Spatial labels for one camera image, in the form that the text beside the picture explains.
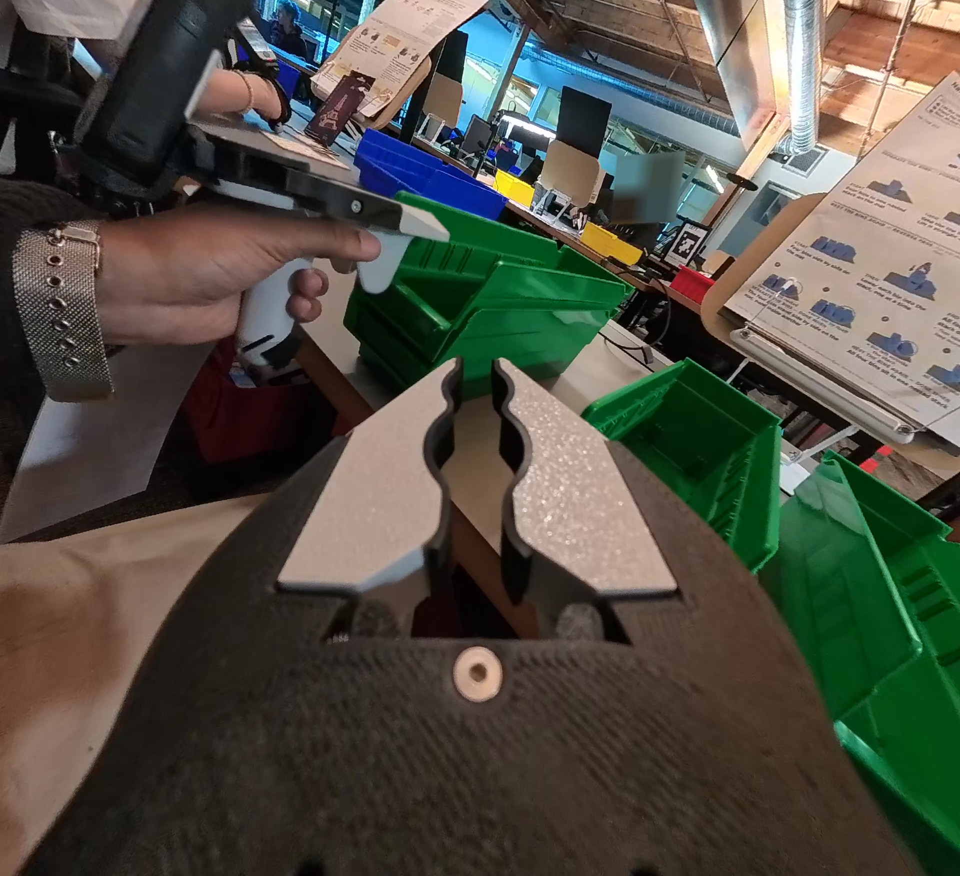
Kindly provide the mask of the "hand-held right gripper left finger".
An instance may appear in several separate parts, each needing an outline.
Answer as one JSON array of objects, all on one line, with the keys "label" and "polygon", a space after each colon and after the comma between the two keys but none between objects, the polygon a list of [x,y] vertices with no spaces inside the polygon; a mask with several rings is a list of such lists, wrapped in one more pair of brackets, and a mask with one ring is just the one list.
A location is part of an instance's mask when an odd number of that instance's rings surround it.
[{"label": "hand-held right gripper left finger", "polygon": [[450,554],[450,489],[463,360],[450,358],[345,439],[281,569],[285,592],[422,602]]}]

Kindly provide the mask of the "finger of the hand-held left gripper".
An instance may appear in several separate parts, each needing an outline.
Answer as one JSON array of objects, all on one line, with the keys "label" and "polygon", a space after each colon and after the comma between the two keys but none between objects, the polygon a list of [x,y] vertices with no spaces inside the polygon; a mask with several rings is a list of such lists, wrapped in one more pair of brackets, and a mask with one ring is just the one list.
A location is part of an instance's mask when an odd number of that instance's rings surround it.
[{"label": "finger of the hand-held left gripper", "polygon": [[428,211],[400,203],[398,233],[429,241],[449,241],[449,230]]}]

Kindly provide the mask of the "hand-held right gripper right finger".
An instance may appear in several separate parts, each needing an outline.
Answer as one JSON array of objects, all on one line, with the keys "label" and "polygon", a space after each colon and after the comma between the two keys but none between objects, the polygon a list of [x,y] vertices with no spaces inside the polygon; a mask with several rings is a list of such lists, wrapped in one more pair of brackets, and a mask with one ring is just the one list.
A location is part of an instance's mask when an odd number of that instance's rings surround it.
[{"label": "hand-held right gripper right finger", "polygon": [[500,546],[510,600],[568,606],[677,593],[613,443],[506,358],[491,364],[490,384],[511,472]]}]

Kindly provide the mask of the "green plastic bin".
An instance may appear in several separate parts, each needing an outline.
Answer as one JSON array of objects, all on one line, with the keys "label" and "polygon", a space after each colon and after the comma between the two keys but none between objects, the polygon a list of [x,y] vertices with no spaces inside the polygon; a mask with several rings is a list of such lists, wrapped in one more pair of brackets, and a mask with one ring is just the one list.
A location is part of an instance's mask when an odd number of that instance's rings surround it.
[{"label": "green plastic bin", "polygon": [[376,295],[356,287],[343,323],[358,340],[362,361],[391,392],[403,392],[459,358],[462,396],[471,400],[491,392],[491,366],[498,358],[535,380],[559,377],[616,309],[605,315],[544,304],[484,303],[448,322],[391,284]]},{"label": "green plastic bin", "polygon": [[410,243],[393,289],[409,291],[454,322],[471,306],[492,303],[560,306],[609,315],[628,286],[600,265],[552,238],[526,232],[402,190],[402,204],[432,213],[447,243]]},{"label": "green plastic bin", "polygon": [[778,417],[686,359],[593,402],[582,418],[626,447],[752,573],[779,545]]},{"label": "green plastic bin", "polygon": [[959,873],[959,547],[828,452],[755,574],[861,780],[928,874]]}]

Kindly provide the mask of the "another person's forearm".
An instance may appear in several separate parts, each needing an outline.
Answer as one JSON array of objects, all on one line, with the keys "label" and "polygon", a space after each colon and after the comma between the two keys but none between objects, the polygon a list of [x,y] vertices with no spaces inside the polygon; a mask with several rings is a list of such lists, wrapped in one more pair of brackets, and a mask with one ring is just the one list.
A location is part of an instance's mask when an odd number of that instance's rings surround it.
[{"label": "another person's forearm", "polygon": [[197,100],[186,109],[184,118],[248,113],[255,113],[264,122],[276,127],[289,121],[292,109],[288,97],[274,77],[253,71],[215,68]]}]

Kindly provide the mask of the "person's left hand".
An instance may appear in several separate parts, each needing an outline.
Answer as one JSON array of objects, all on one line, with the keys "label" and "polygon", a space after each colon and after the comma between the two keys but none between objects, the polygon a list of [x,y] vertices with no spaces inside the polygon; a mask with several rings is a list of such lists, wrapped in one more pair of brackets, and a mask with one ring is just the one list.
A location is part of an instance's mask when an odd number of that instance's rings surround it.
[{"label": "person's left hand", "polygon": [[106,345],[194,345],[236,330],[242,295],[296,259],[341,269],[378,258],[350,223],[196,205],[99,229],[96,303]]}]

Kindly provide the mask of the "blue plastic bin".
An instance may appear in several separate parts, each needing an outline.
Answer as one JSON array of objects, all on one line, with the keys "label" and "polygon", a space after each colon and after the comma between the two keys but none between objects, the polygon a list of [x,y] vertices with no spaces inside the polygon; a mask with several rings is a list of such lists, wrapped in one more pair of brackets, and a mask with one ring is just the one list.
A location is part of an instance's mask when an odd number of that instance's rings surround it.
[{"label": "blue plastic bin", "polygon": [[394,198],[406,192],[490,221],[498,221],[506,196],[461,169],[380,131],[367,129],[354,156],[360,185]]}]

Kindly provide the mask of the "wide yellow plastic bin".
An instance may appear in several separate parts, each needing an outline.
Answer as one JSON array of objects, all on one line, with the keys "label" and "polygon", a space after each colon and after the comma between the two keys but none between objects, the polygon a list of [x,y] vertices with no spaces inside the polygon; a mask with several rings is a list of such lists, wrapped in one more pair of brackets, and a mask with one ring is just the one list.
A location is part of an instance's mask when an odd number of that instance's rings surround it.
[{"label": "wide yellow plastic bin", "polygon": [[643,250],[624,241],[609,230],[586,221],[580,233],[580,243],[594,254],[611,259],[626,267],[639,264]]},{"label": "wide yellow plastic bin", "polygon": [[518,176],[498,169],[494,175],[495,191],[507,200],[530,210],[535,196],[535,186],[525,183]]}]

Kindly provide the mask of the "beige stand with black sheet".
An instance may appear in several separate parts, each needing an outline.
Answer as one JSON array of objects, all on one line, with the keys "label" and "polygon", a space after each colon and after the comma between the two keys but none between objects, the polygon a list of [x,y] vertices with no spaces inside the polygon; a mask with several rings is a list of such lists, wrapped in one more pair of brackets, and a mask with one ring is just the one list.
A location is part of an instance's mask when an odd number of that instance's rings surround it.
[{"label": "beige stand with black sheet", "polygon": [[606,176],[599,155],[606,141],[611,103],[581,90],[563,87],[555,137],[546,150],[538,183],[575,210],[595,201]]},{"label": "beige stand with black sheet", "polygon": [[445,39],[436,70],[423,104],[423,122],[418,134],[428,142],[437,142],[441,131],[455,128],[463,103],[463,77],[469,35],[454,30]]}]

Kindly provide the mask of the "red storage box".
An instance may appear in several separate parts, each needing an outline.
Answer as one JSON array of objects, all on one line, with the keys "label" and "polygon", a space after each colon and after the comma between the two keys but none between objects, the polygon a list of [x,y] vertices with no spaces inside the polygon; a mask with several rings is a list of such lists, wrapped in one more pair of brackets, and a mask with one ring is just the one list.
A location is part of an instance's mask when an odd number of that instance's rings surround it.
[{"label": "red storage box", "polygon": [[296,363],[265,385],[239,362],[234,341],[217,342],[183,401],[202,461],[234,463],[267,454],[311,454],[349,425]]}]

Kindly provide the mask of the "instruction sheet with tan figures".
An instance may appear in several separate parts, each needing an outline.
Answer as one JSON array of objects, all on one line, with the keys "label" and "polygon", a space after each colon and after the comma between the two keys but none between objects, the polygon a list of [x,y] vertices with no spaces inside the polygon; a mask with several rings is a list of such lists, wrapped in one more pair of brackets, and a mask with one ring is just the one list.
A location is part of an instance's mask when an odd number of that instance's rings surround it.
[{"label": "instruction sheet with tan figures", "polygon": [[366,100],[371,90],[386,90],[386,98],[391,98],[427,53],[481,13],[488,2],[385,0],[319,66],[310,82],[313,96],[325,101],[339,80],[355,70],[375,77]]}]

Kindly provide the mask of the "black white marker sign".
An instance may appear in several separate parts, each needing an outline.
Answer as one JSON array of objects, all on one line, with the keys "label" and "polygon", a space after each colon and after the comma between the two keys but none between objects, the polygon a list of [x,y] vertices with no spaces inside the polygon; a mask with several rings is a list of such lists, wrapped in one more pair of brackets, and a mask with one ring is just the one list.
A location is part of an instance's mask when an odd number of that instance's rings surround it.
[{"label": "black white marker sign", "polygon": [[689,267],[709,238],[712,227],[681,217],[671,232],[663,262],[675,269]]}]

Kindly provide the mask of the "black floor lamp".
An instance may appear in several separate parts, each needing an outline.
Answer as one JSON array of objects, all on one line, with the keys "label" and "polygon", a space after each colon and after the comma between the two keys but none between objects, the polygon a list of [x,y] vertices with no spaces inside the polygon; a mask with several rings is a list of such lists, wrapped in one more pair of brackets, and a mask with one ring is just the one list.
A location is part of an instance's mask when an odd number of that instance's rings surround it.
[{"label": "black floor lamp", "polygon": [[717,217],[718,220],[720,221],[726,218],[726,215],[729,214],[730,209],[738,201],[738,199],[743,193],[752,194],[752,193],[756,193],[759,190],[759,186],[757,183],[755,183],[751,179],[748,179],[739,175],[736,172],[726,173],[726,179],[728,180],[728,183],[729,183],[727,187],[729,192],[726,194],[726,202],[724,205],[724,209],[720,211],[720,214]]}]

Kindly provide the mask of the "rectangular silver air duct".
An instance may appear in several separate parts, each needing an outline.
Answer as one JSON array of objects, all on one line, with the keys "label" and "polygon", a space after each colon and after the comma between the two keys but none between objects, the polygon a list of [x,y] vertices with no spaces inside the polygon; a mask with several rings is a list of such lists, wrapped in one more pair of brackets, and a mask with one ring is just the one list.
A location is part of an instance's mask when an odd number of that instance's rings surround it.
[{"label": "rectangular silver air duct", "polygon": [[746,149],[788,112],[785,0],[694,0]]}]

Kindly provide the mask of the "round silver ventilation duct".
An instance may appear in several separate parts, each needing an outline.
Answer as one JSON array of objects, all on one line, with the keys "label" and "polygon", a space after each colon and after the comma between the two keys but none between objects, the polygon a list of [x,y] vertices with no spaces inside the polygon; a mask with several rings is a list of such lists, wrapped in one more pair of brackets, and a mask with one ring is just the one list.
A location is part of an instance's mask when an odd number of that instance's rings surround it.
[{"label": "round silver ventilation duct", "polygon": [[790,150],[799,156],[818,142],[827,0],[783,0],[786,27]]}]

